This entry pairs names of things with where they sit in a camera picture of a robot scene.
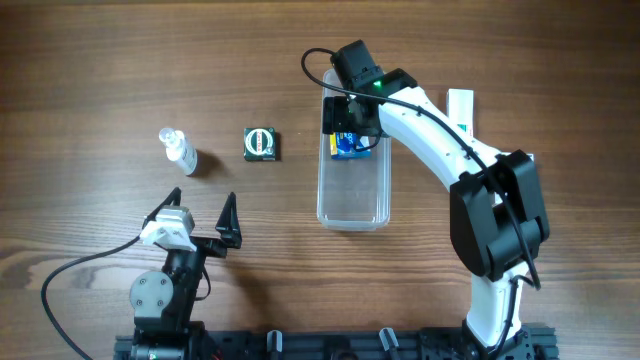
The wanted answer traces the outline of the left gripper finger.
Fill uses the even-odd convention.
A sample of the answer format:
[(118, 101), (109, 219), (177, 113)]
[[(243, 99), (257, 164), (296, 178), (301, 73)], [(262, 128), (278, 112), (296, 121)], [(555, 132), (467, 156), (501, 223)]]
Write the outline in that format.
[(145, 227), (150, 221), (154, 221), (164, 206), (179, 206), (181, 203), (181, 194), (182, 190), (179, 187), (175, 187), (169, 195), (145, 217), (142, 227)]
[(241, 248), (242, 234), (237, 213), (237, 199), (234, 192), (228, 195), (215, 229), (225, 247)]

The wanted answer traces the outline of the blue yellow VapoDrops box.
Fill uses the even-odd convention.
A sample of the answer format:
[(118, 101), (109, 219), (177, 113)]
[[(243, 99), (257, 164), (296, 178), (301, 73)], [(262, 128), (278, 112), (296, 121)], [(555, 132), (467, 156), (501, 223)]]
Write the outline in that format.
[(371, 156), (368, 137), (355, 133), (334, 133), (329, 136), (332, 160), (368, 158)]

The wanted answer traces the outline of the small white spray bottle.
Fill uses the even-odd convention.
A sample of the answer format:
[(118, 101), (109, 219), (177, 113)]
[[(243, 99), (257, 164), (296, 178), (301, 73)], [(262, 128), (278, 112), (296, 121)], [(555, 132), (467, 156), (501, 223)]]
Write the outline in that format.
[(197, 167), (197, 151), (181, 130), (163, 128), (159, 140), (165, 146), (167, 158), (175, 163), (186, 176), (191, 176)]

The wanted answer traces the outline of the green square box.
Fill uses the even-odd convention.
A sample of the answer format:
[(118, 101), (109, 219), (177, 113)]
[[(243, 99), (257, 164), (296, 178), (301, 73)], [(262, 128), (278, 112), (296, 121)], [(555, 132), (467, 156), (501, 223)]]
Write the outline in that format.
[(245, 128), (243, 142), (243, 156), (246, 161), (276, 160), (277, 141), (274, 128)]

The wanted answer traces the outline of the white green medicine box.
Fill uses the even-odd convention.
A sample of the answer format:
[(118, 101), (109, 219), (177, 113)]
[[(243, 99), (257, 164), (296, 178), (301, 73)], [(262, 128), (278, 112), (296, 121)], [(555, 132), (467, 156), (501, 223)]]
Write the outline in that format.
[(447, 115), (469, 136), (474, 136), (474, 91), (449, 89), (446, 98)]

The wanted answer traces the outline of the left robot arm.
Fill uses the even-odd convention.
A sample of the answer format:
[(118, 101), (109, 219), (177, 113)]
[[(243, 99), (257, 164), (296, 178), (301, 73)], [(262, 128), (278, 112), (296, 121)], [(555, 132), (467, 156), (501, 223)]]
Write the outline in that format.
[(194, 236), (190, 210), (180, 204), (181, 189), (170, 195), (144, 220), (139, 238), (146, 245), (166, 251), (159, 271), (149, 271), (133, 282), (130, 302), (134, 310), (134, 334), (119, 338), (116, 359), (221, 359), (220, 347), (201, 321), (193, 321), (200, 281), (208, 279), (206, 259), (225, 258), (230, 248), (239, 249), (242, 235), (236, 195), (225, 201), (215, 229), (218, 237)]

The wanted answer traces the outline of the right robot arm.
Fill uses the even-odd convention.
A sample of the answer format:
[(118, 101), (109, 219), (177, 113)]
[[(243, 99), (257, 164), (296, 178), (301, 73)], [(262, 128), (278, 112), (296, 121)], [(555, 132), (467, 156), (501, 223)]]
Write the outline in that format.
[(472, 300), (450, 352), (462, 359), (545, 359), (547, 332), (519, 319), (522, 288), (540, 289), (534, 264), (550, 227), (534, 161), (463, 131), (402, 69), (384, 72), (357, 40), (330, 61), (339, 83), (323, 102), (325, 134), (394, 138), (449, 193), (450, 239), (472, 275)]

